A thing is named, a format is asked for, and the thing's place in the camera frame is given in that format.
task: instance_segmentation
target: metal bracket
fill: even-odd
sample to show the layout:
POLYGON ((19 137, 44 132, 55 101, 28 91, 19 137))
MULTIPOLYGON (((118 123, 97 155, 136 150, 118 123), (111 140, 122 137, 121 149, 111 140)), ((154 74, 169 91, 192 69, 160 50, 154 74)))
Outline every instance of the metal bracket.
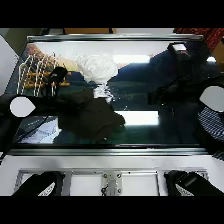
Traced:
POLYGON ((122 173, 104 172, 101 192, 102 196, 119 196, 122 193, 122 173))

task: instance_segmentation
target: black cable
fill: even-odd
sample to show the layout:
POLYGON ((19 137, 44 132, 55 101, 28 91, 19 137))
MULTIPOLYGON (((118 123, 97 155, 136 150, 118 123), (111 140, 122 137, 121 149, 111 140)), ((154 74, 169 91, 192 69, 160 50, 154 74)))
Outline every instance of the black cable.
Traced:
MULTIPOLYGON (((44 118, 44 120, 43 120, 40 124, 38 124, 35 128, 33 128, 32 130, 28 131, 26 134, 24 134, 23 136, 21 136, 17 141, 15 141, 15 142, 12 144, 12 146, 13 146, 14 144, 19 143, 19 142, 20 142, 21 140, 23 140, 26 136, 28 136, 30 133, 32 133, 33 131, 35 131, 35 130, 36 130, 37 128, 39 128, 41 125, 43 125, 43 124, 46 122, 46 120, 48 119, 48 117, 49 117, 49 116, 46 116, 46 117, 44 118)), ((2 155, 1 155, 1 157, 0 157, 0 165, 2 164, 3 159, 5 158, 5 156, 7 155, 7 153, 11 150, 11 148, 12 148, 12 147, 9 147, 8 150, 6 150, 5 152, 2 153, 2 155)))

